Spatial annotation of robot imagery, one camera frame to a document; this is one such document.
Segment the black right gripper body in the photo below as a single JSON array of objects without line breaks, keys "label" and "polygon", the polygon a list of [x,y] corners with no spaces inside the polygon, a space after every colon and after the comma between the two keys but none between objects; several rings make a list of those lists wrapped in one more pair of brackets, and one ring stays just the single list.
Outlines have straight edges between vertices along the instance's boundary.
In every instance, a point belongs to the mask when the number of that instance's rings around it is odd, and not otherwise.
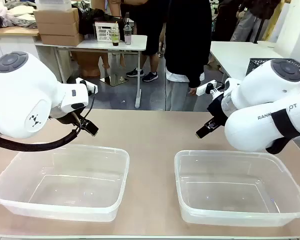
[{"label": "black right gripper body", "polygon": [[208,106],[207,110],[213,116],[212,122],[215,125],[225,125],[228,117],[225,115],[222,110],[222,100],[224,98],[224,94],[222,93],[218,97],[216,97]]}]

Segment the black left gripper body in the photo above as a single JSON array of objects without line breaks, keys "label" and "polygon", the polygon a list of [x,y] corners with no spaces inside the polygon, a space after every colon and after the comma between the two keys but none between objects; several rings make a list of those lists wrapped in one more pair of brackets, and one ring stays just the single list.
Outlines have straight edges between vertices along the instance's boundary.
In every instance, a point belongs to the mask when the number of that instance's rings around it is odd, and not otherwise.
[{"label": "black left gripper body", "polygon": [[61,124],[64,125],[72,124],[74,126],[79,126],[80,124],[83,124],[85,126],[88,124],[88,120],[81,115],[80,111],[69,112],[62,117],[54,117],[50,115],[49,118],[56,119],[57,121],[59,121]]}]

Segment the clear plastic bin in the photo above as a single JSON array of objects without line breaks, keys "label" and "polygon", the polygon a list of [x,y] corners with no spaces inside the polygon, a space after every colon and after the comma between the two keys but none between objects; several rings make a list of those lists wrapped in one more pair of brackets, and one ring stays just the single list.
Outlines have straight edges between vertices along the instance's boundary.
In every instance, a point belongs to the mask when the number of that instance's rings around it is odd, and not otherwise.
[{"label": "clear plastic bin", "polygon": [[174,172],[187,223],[281,227],[300,218],[300,187],[272,154],[182,150]]},{"label": "clear plastic bin", "polygon": [[129,164],[125,150],[92,145],[19,152],[0,174],[0,205],[21,216],[111,222]]}]

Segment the black mesh basket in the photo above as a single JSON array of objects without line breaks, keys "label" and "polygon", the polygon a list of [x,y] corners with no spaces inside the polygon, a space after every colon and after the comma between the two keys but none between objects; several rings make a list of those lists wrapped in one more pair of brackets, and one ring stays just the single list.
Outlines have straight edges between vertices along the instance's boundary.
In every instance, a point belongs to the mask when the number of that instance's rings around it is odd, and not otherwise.
[{"label": "black mesh basket", "polygon": [[270,60],[285,60],[293,65],[295,65],[300,70],[300,62],[292,59],[292,58],[250,58],[249,64],[246,71],[246,76],[252,72],[257,67],[261,66],[263,63]]}]

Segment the white slotted basket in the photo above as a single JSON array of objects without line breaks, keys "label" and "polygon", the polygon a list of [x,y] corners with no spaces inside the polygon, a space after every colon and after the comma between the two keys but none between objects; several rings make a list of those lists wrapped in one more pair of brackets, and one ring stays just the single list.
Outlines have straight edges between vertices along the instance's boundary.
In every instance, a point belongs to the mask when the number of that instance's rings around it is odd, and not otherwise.
[{"label": "white slotted basket", "polygon": [[95,21],[95,33],[98,42],[112,42],[110,29],[117,22]]}]

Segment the flat mirror plate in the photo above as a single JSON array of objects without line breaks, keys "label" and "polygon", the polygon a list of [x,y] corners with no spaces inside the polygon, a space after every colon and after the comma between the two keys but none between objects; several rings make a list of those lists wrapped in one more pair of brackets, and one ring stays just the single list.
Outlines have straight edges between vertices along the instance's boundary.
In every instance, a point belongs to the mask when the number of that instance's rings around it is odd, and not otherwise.
[{"label": "flat mirror plate", "polygon": [[118,85],[124,84],[129,80],[121,75],[113,74],[99,79],[101,82],[111,86],[116,87]]}]

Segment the brown bulky object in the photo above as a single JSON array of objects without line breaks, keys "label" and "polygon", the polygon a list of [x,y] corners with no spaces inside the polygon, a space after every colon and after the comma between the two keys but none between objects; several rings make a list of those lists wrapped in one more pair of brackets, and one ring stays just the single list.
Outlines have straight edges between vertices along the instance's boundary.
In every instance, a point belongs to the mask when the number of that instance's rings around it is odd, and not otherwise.
[{"label": "brown bulky object", "polygon": [[99,60],[102,59],[104,69],[109,69],[108,54],[106,52],[71,51],[73,59],[78,63],[80,73],[85,78],[101,76]]}]

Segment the black sneaker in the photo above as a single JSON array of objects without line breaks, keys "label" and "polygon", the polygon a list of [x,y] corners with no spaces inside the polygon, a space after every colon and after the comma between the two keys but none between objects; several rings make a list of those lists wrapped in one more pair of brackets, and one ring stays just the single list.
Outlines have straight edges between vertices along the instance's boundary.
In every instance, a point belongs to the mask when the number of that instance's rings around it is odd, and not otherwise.
[{"label": "black sneaker", "polygon": [[143,77],[145,75],[143,69],[138,70],[138,68],[136,67],[134,70],[127,72],[126,76],[129,78],[136,78],[138,76],[138,73],[140,77]]},{"label": "black sneaker", "polygon": [[149,72],[147,75],[145,75],[142,78],[142,81],[146,82],[146,83],[149,83],[149,82],[152,82],[156,79],[158,79],[158,73],[157,72]]}]

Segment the person in black sweater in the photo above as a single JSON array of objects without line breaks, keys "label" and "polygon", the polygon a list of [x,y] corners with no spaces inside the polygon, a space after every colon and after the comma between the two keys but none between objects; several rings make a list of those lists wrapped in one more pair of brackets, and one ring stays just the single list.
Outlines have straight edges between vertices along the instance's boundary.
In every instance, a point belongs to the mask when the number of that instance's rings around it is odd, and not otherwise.
[{"label": "person in black sweater", "polygon": [[165,31],[165,107],[167,111],[192,112],[198,88],[205,80],[212,42],[209,0],[169,0]]}]

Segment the brown cardboard box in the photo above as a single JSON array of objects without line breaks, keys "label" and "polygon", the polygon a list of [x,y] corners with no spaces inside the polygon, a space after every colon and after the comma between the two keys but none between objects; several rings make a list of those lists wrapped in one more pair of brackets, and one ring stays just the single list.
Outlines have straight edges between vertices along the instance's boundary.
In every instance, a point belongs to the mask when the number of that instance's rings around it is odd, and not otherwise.
[{"label": "brown cardboard box", "polygon": [[33,14],[37,23],[66,25],[79,20],[77,8],[72,8],[68,11],[35,10]]},{"label": "brown cardboard box", "polygon": [[41,34],[40,37],[43,44],[56,46],[76,47],[84,40],[84,36],[79,33],[74,36]]},{"label": "brown cardboard box", "polygon": [[79,33],[79,22],[71,24],[37,23],[41,35],[75,36]]}]

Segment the white table with grey legs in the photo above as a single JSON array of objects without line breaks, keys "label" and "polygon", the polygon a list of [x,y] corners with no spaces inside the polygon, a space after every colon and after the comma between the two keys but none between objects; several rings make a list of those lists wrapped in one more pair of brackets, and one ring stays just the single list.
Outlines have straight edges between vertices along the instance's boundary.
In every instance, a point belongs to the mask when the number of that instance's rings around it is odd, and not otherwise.
[{"label": "white table with grey legs", "polygon": [[115,53],[115,54],[128,54],[128,55],[137,55],[137,90],[136,90],[136,97],[135,97],[135,105],[134,107],[138,109],[141,104],[141,53],[146,49],[147,46],[147,39],[146,35],[132,35],[131,37],[131,44],[125,44],[123,41],[120,41],[118,46],[113,46],[111,42],[99,42],[95,39],[88,39],[83,40],[77,46],[67,46],[67,45],[53,45],[53,44],[44,44],[41,40],[36,40],[34,44],[36,46],[41,47],[51,47],[53,53],[56,57],[58,70],[61,74],[61,82],[66,83],[68,77],[64,76],[62,65],[61,65],[61,58],[59,50],[65,51],[74,51],[74,52],[95,52],[95,53]]}]

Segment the person in grey trousers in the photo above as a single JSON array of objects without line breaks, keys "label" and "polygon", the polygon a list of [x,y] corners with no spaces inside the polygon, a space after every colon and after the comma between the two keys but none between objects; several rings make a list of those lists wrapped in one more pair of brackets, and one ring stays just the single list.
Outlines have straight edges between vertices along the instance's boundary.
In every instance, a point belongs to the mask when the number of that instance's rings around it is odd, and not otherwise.
[{"label": "person in grey trousers", "polygon": [[247,40],[255,24],[263,19],[264,3],[264,0],[243,0],[238,9],[237,17],[239,17],[245,9],[246,11],[233,32],[230,39],[231,42],[245,42]]}]

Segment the bottle with green drink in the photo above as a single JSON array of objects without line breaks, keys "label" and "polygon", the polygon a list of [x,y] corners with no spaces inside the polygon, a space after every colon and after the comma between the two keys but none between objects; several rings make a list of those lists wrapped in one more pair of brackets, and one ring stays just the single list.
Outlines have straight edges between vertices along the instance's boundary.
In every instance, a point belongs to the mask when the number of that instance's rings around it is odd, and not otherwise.
[{"label": "bottle with green drink", "polygon": [[115,23],[110,28],[111,41],[113,46],[118,46],[120,43],[120,29],[118,23]]}]

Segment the person in black shorts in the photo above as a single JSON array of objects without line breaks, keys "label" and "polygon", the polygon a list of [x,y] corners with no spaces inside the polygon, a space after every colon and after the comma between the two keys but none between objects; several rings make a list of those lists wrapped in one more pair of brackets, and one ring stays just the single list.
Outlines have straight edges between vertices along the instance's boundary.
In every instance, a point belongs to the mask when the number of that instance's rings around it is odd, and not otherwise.
[{"label": "person in black shorts", "polygon": [[146,49],[140,57],[140,69],[143,69],[144,76],[149,72],[157,72],[159,42],[167,22],[169,0],[120,1],[127,6],[130,19],[136,23],[137,34],[147,36]]}]

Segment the bottle with pink drink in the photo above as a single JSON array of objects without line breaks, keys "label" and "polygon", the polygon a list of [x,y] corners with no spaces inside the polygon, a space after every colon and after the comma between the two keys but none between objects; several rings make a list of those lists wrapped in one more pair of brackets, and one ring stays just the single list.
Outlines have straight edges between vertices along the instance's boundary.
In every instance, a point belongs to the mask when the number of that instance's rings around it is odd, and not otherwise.
[{"label": "bottle with pink drink", "polygon": [[129,23],[124,26],[123,33],[125,44],[130,45],[132,43],[132,28]]}]

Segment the black bag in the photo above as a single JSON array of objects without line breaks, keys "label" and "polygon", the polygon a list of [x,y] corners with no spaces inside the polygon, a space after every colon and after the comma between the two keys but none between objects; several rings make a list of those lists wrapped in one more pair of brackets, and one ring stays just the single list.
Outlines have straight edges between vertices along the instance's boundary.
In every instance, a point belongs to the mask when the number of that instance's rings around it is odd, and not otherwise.
[{"label": "black bag", "polygon": [[95,22],[108,22],[108,23],[118,23],[119,33],[124,34],[124,21],[121,18],[106,14],[101,9],[92,8],[78,8],[78,32],[81,35],[88,35],[95,33]]}]

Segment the clear plastic storage box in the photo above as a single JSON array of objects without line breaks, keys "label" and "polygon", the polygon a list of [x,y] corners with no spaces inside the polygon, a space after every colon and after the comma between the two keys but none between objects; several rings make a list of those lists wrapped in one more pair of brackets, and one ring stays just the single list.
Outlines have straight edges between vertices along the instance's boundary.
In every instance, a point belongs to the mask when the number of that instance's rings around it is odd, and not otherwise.
[{"label": "clear plastic storage box", "polygon": [[69,11],[71,0],[34,0],[39,11]]}]

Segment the pile of light clothes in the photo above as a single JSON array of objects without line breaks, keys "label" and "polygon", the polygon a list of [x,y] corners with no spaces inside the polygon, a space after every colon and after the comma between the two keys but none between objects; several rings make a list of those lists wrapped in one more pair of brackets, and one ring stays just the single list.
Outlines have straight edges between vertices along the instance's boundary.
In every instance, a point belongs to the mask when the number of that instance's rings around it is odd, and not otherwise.
[{"label": "pile of light clothes", "polygon": [[22,27],[37,29],[33,0],[0,0],[0,28]]}]

